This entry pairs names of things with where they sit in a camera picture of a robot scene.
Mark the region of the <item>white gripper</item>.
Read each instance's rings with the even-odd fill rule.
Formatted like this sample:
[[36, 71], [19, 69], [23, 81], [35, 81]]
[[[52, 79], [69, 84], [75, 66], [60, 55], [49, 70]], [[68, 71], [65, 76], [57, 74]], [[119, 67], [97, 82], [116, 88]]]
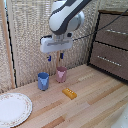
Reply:
[[[73, 40], [71, 38], [65, 38], [55, 40], [52, 35], [44, 36], [40, 40], [40, 51], [43, 53], [49, 53], [59, 50], [70, 49], [72, 47]], [[48, 54], [48, 61], [51, 62], [51, 55]], [[64, 51], [60, 52], [60, 59], [64, 58]]]

